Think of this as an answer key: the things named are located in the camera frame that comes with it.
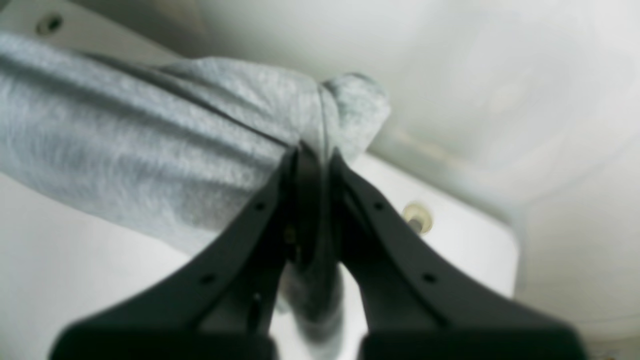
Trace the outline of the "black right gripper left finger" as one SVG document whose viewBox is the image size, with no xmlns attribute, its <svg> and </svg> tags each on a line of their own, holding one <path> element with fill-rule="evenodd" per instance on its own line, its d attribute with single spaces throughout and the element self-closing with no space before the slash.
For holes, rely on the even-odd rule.
<svg viewBox="0 0 640 360">
<path fill-rule="evenodd" d="M 277 360 L 269 335 L 287 260 L 308 262 L 322 167 L 286 151 L 265 187 L 217 239 L 167 278 L 64 330 L 51 360 Z"/>
</svg>

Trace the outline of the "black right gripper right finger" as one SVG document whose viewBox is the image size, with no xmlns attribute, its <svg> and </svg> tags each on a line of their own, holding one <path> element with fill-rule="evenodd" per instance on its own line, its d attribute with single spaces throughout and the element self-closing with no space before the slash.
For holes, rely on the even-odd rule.
<svg viewBox="0 0 640 360">
<path fill-rule="evenodd" d="M 430 248 L 334 151 L 333 236 L 368 332 L 359 360 L 585 360 L 571 326 L 509 300 Z"/>
</svg>

